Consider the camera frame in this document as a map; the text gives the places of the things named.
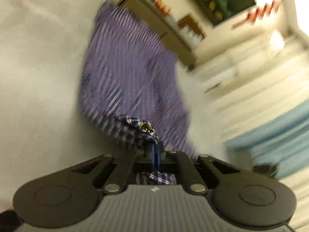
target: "circular pad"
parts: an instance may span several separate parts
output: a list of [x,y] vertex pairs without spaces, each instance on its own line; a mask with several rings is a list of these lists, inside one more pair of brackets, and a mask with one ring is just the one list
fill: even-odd
[[98,194],[91,181],[77,173],[56,174],[28,182],[15,193],[14,209],[26,223],[60,228],[85,219],[95,210]]
[[252,206],[267,206],[275,200],[275,193],[263,186],[247,186],[239,192],[240,198]]
[[296,209],[296,197],[287,186],[250,172],[222,176],[211,201],[223,218],[245,228],[280,226]]

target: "purple towel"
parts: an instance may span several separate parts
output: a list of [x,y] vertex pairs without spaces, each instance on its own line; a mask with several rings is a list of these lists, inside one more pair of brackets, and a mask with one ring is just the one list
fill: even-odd
[[149,121],[165,147],[195,156],[186,142],[188,114],[176,83],[177,57],[133,13],[101,7],[82,75],[79,105],[102,130],[143,145],[143,133],[120,121]]

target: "logo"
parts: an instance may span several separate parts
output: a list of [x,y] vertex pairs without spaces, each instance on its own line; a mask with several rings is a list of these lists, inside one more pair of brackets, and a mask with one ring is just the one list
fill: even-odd
[[153,187],[150,190],[153,191],[153,192],[156,192],[156,191],[159,191],[160,189],[158,187]]

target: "plaid cloth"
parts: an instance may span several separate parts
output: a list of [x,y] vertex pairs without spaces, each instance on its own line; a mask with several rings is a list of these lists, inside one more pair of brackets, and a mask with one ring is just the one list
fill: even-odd
[[81,112],[108,135],[139,147],[155,138],[127,116],[147,120],[164,147],[196,156],[186,141],[188,114],[177,88],[176,60],[133,13],[105,2],[85,59]]

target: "metal screw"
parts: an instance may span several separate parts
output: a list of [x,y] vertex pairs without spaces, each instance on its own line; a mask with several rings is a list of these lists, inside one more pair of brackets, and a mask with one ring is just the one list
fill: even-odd
[[107,184],[104,189],[107,191],[107,192],[110,192],[110,193],[115,193],[117,191],[120,190],[120,187],[117,185],[117,184]]
[[190,186],[190,189],[193,191],[193,192],[197,192],[197,193],[200,193],[200,192],[203,192],[206,190],[206,187],[202,184],[192,184]]

